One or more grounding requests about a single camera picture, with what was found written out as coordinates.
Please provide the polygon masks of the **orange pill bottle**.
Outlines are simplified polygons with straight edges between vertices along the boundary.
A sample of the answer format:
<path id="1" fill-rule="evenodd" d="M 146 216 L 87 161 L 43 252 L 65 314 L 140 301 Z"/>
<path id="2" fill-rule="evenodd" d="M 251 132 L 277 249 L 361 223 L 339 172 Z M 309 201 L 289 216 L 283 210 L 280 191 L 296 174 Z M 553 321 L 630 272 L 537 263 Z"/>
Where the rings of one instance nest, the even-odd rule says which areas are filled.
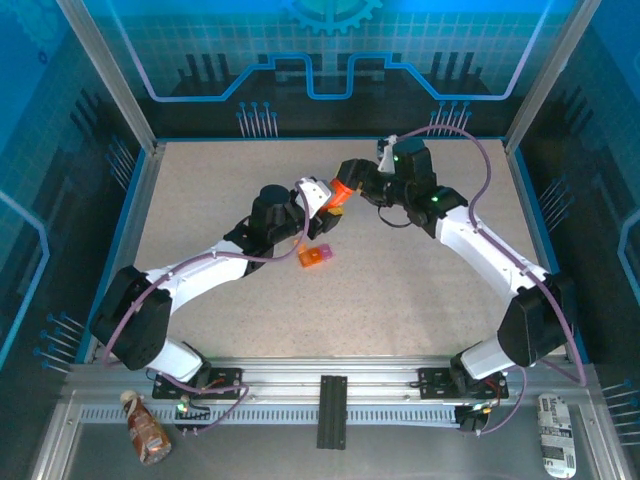
<path id="1" fill-rule="evenodd" d="M 333 194 L 325 205 L 328 210 L 342 207 L 354 194 L 354 190 L 344 185 L 338 178 L 330 182 L 330 187 Z"/>

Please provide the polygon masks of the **black controller board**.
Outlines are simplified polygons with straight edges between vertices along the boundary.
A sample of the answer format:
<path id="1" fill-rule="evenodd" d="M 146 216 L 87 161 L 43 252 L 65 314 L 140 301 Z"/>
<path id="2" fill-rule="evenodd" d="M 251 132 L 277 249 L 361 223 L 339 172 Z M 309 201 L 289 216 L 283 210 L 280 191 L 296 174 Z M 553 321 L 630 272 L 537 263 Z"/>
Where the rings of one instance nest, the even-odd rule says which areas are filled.
<path id="1" fill-rule="evenodd" d="M 183 436 L 189 432 L 197 433 L 198 426 L 194 424 L 194 421 L 209 420 L 210 417 L 210 408 L 196 405 L 189 395 L 182 395 L 175 407 L 176 428 Z"/>

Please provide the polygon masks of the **aluminium side rail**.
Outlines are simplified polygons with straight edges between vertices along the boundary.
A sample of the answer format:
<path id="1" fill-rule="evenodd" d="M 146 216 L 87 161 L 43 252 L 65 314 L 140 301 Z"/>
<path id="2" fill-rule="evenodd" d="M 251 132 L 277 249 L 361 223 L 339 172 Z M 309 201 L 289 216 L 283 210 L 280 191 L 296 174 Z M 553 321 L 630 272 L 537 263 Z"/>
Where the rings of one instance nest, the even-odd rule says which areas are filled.
<path id="1" fill-rule="evenodd" d="M 135 262 L 165 150 L 166 143 L 159 142 L 154 153 L 140 152 L 76 353 L 75 361 L 79 364 L 93 362 L 97 341 L 90 327 L 114 275 L 120 268 Z"/>

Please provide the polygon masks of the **aluminium frame beam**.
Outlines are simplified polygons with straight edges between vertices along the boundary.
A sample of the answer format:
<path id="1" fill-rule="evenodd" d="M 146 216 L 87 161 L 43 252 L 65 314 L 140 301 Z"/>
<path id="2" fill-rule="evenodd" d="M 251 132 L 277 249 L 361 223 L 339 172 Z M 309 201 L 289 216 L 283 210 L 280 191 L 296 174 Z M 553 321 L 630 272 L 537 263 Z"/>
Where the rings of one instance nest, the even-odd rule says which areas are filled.
<path id="1" fill-rule="evenodd" d="M 422 367 L 447 367 L 444 356 L 346 356 L 291 358 L 220 358 L 211 361 L 215 367 L 243 370 L 242 380 L 249 386 L 246 405 L 317 404 L 323 375 L 347 378 L 347 402 L 355 405 L 418 404 L 420 394 L 409 384 L 417 379 Z M 507 405 L 521 398 L 528 405 L 539 394 L 555 392 L 569 404 L 583 404 L 599 395 L 600 385 L 595 368 L 584 367 L 587 385 L 581 387 L 558 373 L 561 368 L 571 375 L 576 366 L 552 355 L 546 363 L 526 370 L 527 387 L 522 387 L 522 374 L 507 375 L 510 396 Z M 144 371 L 129 371 L 123 366 L 104 369 L 97 364 L 78 365 L 71 369 L 60 392 L 60 400 L 78 404 L 120 404 L 120 394 L 134 390 L 151 407 L 176 402 L 152 397 L 153 382 Z"/>

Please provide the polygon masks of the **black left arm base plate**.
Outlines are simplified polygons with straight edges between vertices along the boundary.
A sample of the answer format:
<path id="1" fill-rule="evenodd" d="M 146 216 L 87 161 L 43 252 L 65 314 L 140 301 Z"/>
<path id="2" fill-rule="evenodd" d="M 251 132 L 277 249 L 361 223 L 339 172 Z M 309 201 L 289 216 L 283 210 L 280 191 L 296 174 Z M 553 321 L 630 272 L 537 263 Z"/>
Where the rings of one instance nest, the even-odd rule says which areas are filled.
<path id="1" fill-rule="evenodd" d="M 187 382 L 192 389 L 184 390 L 157 374 L 153 381 L 152 398 L 157 400 L 178 400 L 183 396 L 196 400 L 237 400 L 241 390 L 238 388 L 242 381 L 240 368 L 214 368 L 205 366 Z"/>

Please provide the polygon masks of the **aluminium frame post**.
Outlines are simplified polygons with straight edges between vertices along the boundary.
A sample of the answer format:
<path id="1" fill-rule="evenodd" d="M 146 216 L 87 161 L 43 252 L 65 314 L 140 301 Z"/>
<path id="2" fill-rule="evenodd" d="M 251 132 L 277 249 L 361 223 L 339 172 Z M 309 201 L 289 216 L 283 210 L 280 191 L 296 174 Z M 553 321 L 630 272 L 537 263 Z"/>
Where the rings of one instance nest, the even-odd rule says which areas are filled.
<path id="1" fill-rule="evenodd" d="M 159 141 L 84 1 L 55 1 L 141 148 L 155 155 Z"/>
<path id="2" fill-rule="evenodd" d="M 573 54 L 602 0 L 578 0 L 566 20 L 555 46 L 535 77 L 517 111 L 505 139 L 505 153 L 514 156 L 525 134 Z"/>

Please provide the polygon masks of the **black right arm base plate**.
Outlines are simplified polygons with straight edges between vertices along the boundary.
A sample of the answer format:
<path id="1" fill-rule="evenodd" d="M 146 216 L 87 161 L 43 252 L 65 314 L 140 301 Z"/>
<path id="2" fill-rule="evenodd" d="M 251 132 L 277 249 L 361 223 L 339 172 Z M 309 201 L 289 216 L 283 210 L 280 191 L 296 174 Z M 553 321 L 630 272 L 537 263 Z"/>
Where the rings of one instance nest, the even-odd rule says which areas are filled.
<path id="1" fill-rule="evenodd" d="M 467 378 L 450 368 L 420 368 L 411 384 L 422 400 L 498 400 L 509 397 L 506 377 L 494 373 L 484 379 Z"/>

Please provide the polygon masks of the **black extrusion bracket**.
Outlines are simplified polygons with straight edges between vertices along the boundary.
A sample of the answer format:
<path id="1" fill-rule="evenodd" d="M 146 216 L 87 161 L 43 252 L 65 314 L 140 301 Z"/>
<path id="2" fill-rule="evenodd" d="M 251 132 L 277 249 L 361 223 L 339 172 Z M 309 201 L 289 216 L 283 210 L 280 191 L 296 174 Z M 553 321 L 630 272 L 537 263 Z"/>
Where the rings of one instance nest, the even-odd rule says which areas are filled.
<path id="1" fill-rule="evenodd" d="M 346 449 L 347 385 L 346 376 L 321 377 L 316 435 L 318 449 Z"/>

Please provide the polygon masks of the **slotted aluminium rail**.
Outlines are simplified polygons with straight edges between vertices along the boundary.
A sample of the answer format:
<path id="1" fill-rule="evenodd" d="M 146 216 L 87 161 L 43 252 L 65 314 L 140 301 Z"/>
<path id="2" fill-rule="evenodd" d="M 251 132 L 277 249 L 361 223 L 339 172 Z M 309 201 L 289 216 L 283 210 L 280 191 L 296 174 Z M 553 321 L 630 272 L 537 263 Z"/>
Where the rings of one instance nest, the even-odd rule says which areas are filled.
<path id="1" fill-rule="evenodd" d="M 206 426 L 226 412 L 222 405 L 210 407 L 209 420 L 194 421 Z M 175 406 L 151 407 L 151 414 L 162 424 L 177 424 Z M 313 425 L 318 422 L 317 405 L 241 405 L 225 420 L 229 425 Z M 123 408 L 109 405 L 88 405 L 82 408 L 79 421 L 86 424 L 124 424 Z M 437 405 L 349 405 L 348 425 L 418 425 L 436 428 L 457 428 L 455 408 Z"/>

